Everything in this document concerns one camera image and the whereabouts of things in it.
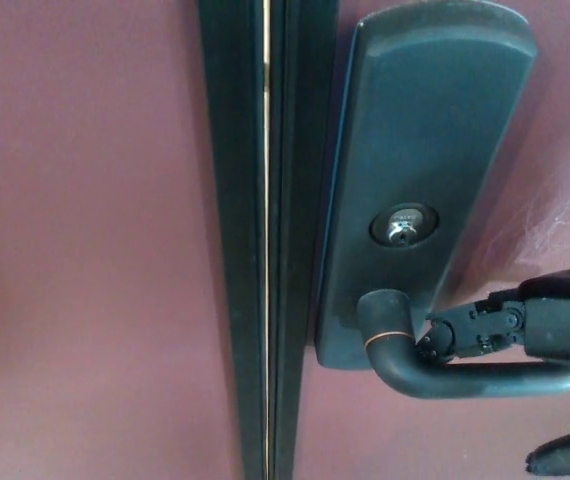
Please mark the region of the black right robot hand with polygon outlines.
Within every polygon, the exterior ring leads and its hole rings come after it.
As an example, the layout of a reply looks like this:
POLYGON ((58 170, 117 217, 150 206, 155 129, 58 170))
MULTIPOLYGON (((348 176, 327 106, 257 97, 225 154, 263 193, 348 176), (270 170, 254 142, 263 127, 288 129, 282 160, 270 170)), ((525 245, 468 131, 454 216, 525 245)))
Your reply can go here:
POLYGON ((487 398, 570 392, 570 270, 428 316, 417 343, 456 389, 487 398))

